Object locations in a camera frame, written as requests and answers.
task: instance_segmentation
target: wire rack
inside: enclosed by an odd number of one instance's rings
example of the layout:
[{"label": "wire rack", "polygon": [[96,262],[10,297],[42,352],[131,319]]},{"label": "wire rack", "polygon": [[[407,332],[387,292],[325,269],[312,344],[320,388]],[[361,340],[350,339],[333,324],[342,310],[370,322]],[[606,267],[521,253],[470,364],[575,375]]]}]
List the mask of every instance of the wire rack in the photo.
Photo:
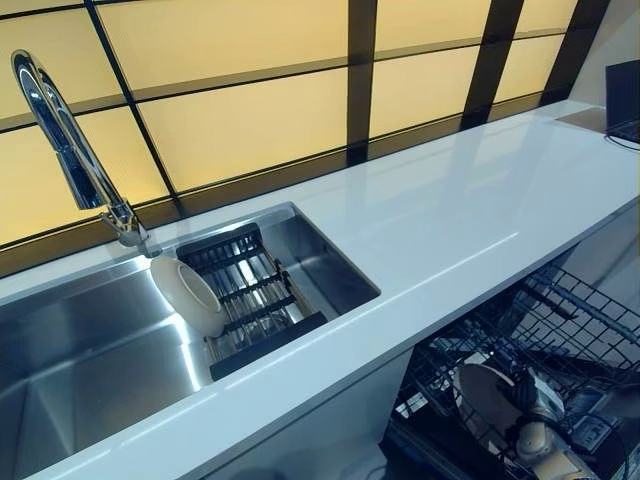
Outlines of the wire rack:
[{"label": "wire rack", "polygon": [[214,380],[326,322],[265,249],[256,224],[181,247],[177,254],[227,313],[222,335],[206,338]]},{"label": "wire rack", "polygon": [[[549,264],[418,344],[396,412],[408,419],[428,405],[503,460],[508,477],[535,478],[463,398],[455,386],[457,369],[483,363],[517,381],[532,368],[562,398],[565,419],[571,419],[565,428],[578,437],[593,406],[585,406],[585,398],[640,382],[639,336],[637,313]],[[597,445],[592,438],[584,449],[592,453],[611,433],[605,430]]]}]

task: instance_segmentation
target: white bowl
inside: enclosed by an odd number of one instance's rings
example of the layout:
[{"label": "white bowl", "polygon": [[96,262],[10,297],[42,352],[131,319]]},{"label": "white bowl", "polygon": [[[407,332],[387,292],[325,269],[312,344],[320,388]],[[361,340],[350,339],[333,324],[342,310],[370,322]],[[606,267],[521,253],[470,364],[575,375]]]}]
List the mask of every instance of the white bowl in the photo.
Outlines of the white bowl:
[{"label": "white bowl", "polygon": [[206,337],[224,330],[227,315],[207,282],[187,264],[159,256],[151,260],[156,287],[185,322]]}]

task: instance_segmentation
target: stainless steel sink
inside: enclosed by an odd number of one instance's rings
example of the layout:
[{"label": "stainless steel sink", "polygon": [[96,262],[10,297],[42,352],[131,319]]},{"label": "stainless steel sink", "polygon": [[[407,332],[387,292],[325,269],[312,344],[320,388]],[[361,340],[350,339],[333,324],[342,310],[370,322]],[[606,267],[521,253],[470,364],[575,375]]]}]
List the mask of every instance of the stainless steel sink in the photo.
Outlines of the stainless steel sink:
[{"label": "stainless steel sink", "polygon": [[[288,332],[303,334],[379,295],[291,204],[178,239],[165,254],[248,225],[304,308],[290,315],[290,329],[275,329],[287,332],[279,343],[254,342],[224,374],[295,338]],[[136,257],[0,307],[1,480],[33,474],[213,381],[216,341],[172,310],[148,266]],[[299,329],[309,316],[323,322]]]}]

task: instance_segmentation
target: faucet spout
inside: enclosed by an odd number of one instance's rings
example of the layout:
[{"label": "faucet spout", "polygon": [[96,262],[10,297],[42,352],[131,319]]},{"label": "faucet spout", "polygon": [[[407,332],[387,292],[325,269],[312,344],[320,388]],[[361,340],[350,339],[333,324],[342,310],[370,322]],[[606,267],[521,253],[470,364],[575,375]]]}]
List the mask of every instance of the faucet spout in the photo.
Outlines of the faucet spout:
[{"label": "faucet spout", "polygon": [[106,205],[108,211],[100,217],[120,243],[148,252],[142,247],[149,234],[111,182],[42,64],[29,52],[16,50],[11,65],[27,104],[58,157],[78,208]]}]

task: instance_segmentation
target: laptop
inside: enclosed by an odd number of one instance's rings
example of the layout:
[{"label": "laptop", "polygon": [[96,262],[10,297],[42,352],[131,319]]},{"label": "laptop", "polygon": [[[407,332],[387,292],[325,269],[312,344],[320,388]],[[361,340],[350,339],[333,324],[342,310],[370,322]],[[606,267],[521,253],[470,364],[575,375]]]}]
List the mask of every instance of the laptop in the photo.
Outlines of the laptop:
[{"label": "laptop", "polygon": [[609,65],[607,135],[640,143],[640,60]]}]

